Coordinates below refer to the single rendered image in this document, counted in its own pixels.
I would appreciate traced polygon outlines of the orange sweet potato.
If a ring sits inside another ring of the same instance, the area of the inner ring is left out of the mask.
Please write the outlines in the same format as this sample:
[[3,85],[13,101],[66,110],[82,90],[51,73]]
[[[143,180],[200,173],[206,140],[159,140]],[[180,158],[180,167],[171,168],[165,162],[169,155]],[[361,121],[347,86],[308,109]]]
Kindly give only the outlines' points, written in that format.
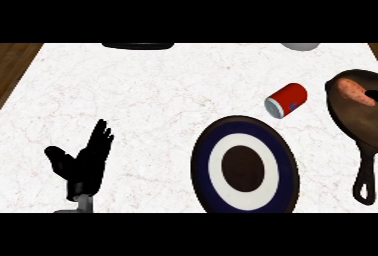
[[347,78],[339,78],[336,80],[336,89],[341,94],[341,96],[357,102],[358,104],[373,107],[375,106],[375,100],[366,96],[364,92],[366,89],[360,86],[360,84],[347,79]]

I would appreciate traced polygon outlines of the blue and white plate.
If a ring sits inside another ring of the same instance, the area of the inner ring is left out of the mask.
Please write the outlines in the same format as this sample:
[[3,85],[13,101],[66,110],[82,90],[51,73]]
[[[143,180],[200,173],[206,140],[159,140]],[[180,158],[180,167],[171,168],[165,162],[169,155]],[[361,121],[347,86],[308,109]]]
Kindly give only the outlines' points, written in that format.
[[298,199],[298,168],[287,144],[259,120],[218,119],[194,143],[190,176],[209,213],[289,213]]

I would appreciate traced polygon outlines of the grey round object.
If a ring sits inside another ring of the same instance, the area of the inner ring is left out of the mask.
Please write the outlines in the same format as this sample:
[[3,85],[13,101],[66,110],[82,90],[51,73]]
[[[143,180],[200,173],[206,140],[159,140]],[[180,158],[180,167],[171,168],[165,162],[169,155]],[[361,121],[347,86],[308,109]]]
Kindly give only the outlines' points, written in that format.
[[280,43],[287,49],[293,51],[311,51],[317,48],[320,43]]

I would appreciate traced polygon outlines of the black flat object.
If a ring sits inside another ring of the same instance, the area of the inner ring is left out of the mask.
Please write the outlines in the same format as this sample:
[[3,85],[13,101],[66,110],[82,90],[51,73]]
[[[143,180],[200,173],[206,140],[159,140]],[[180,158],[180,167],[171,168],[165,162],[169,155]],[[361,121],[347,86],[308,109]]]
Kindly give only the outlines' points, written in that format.
[[165,50],[172,47],[174,43],[101,43],[101,45],[127,50]]

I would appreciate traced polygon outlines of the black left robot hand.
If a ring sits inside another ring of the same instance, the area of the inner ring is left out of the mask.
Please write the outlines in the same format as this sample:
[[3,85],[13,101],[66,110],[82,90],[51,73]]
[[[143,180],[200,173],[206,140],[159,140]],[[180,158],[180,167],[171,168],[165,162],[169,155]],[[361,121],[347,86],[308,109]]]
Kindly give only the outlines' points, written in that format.
[[66,199],[70,202],[75,202],[81,195],[93,197],[98,192],[112,141],[110,128],[100,119],[76,157],[56,146],[44,149],[53,172],[66,180]]

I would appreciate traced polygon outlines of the red can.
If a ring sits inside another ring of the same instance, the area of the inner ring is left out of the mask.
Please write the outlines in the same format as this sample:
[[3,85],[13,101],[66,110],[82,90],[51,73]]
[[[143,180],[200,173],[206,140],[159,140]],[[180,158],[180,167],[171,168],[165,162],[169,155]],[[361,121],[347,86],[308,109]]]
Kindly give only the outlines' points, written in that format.
[[264,100],[268,114],[282,119],[307,101],[307,90],[298,83],[289,83]]

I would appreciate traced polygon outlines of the dark cast iron pan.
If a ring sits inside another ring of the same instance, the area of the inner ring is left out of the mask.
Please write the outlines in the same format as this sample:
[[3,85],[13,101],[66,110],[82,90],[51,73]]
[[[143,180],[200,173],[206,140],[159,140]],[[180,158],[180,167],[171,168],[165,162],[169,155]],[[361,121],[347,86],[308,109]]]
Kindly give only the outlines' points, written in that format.
[[[336,89],[336,80],[347,78],[366,89],[375,100],[369,107],[345,99]],[[332,120],[345,135],[354,140],[360,152],[360,166],[352,184],[352,197],[364,205],[376,198],[373,161],[378,154],[378,73],[352,69],[342,71],[324,84],[326,105]]]

